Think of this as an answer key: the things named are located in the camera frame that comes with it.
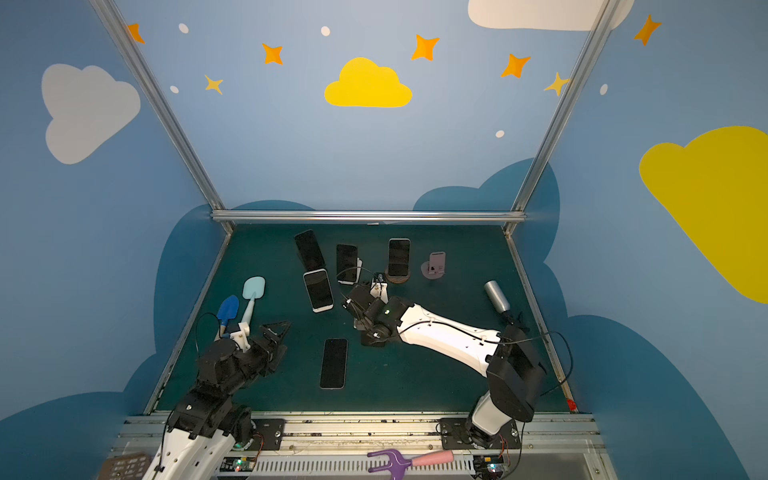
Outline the purple phone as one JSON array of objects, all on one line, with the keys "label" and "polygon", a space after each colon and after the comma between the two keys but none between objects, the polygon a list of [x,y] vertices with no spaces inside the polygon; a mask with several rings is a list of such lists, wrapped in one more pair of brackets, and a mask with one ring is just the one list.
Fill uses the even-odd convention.
[{"label": "purple phone", "polygon": [[324,344],[319,386],[324,390],[340,390],[346,383],[348,340],[327,339]]}]

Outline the white framed phone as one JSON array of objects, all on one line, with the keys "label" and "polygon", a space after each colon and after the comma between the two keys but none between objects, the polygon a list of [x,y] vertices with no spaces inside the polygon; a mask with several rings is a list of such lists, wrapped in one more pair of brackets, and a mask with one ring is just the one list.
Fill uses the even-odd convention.
[{"label": "white framed phone", "polygon": [[314,313],[322,313],[333,308],[333,293],[326,269],[305,272],[303,282]]}]

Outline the purple round phone stand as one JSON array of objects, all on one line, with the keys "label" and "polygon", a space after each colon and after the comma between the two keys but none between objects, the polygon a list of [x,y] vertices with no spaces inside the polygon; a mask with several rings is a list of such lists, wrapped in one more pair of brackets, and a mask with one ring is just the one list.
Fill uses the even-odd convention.
[{"label": "purple round phone stand", "polygon": [[428,280],[437,280],[444,276],[446,267],[446,253],[444,251],[432,252],[429,259],[421,265],[421,273]]}]

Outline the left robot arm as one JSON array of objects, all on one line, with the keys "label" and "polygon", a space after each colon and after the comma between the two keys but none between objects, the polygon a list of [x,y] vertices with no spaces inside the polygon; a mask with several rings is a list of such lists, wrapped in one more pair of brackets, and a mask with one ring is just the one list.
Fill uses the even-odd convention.
[{"label": "left robot arm", "polygon": [[233,397],[276,371],[291,324],[262,325],[256,339],[246,323],[239,327],[197,359],[195,384],[167,417],[146,479],[209,479],[235,445],[253,439],[252,410]]}]

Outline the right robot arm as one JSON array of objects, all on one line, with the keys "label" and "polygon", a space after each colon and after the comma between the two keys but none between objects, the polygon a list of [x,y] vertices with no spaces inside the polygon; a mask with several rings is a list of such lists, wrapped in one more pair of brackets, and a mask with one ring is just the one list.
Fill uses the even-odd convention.
[{"label": "right robot arm", "polygon": [[490,448],[502,429],[533,419],[548,375],[542,357],[523,328],[510,322],[501,331],[472,327],[442,317],[401,297],[385,297],[383,288],[356,285],[343,308],[354,318],[365,346],[400,341],[436,351],[487,380],[482,395],[459,429],[458,440]]}]

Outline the round wooden phone stand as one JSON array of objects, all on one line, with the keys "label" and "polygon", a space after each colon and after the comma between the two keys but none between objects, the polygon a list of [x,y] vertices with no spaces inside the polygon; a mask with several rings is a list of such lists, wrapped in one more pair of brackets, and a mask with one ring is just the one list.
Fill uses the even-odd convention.
[{"label": "round wooden phone stand", "polygon": [[393,284],[404,284],[405,282],[407,282],[410,279],[410,275],[409,274],[407,274],[407,275],[393,275],[390,272],[386,272],[385,273],[385,277],[386,277],[388,283],[393,283]]}]

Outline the black phone on rear stand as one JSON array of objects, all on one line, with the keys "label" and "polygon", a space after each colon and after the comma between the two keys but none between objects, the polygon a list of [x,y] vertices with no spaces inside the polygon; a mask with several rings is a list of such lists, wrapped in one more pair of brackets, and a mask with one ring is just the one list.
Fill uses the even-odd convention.
[{"label": "black phone on rear stand", "polygon": [[338,244],[336,246],[336,279],[340,284],[353,285],[357,282],[358,260],[358,248],[355,245]]}]

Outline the phone on wooden stand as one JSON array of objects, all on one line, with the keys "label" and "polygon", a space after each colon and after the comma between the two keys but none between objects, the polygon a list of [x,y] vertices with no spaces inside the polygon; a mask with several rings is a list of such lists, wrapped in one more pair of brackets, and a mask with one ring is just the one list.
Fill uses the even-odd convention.
[{"label": "phone on wooden stand", "polygon": [[410,275],[410,247],[407,238],[392,238],[388,243],[387,274],[390,277],[408,277]]}]

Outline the light blue toy shovel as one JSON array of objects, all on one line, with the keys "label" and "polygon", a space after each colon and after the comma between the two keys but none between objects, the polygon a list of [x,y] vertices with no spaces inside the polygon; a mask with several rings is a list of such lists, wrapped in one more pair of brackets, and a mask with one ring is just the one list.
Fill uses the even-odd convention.
[{"label": "light blue toy shovel", "polygon": [[254,276],[245,281],[243,285],[243,297],[247,300],[247,306],[241,322],[250,325],[253,316],[255,301],[262,298],[266,281],[262,276]]}]

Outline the silver screwdriver tool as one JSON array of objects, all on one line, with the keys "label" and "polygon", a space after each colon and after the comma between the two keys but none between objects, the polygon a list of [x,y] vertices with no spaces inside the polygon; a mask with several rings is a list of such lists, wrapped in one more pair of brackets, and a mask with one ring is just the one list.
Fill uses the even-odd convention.
[{"label": "silver screwdriver tool", "polygon": [[515,326],[525,333],[528,333],[530,329],[522,321],[522,311],[514,313],[512,306],[499,284],[495,280],[488,281],[484,284],[484,291],[488,296],[491,304],[501,318],[509,325]]}]

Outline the purple pink toy fork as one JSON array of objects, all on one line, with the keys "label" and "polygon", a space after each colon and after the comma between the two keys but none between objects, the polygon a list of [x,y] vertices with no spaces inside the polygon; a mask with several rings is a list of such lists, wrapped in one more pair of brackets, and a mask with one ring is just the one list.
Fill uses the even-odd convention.
[{"label": "purple pink toy fork", "polygon": [[420,455],[413,458],[406,458],[397,449],[386,449],[375,452],[369,452],[368,458],[386,456],[387,461],[383,465],[370,467],[369,473],[387,472],[391,480],[402,480],[406,471],[411,467],[432,466],[447,464],[454,461],[454,454],[450,450]]}]

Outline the brown perforated toy spatula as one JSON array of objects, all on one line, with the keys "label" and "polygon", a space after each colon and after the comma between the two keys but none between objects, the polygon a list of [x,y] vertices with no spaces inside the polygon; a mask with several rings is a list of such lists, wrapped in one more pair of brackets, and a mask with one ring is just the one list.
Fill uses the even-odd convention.
[{"label": "brown perforated toy spatula", "polygon": [[107,459],[98,474],[98,480],[142,480],[152,457],[143,453]]}]

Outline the aluminium frame rail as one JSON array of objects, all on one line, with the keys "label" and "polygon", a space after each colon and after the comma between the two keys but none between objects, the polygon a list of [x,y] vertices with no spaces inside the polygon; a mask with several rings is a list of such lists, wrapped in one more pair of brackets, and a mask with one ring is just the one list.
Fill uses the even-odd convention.
[{"label": "aluminium frame rail", "polygon": [[522,223],[523,212],[507,211],[299,211],[299,210],[214,210],[211,217],[216,222],[235,224],[255,223]]}]

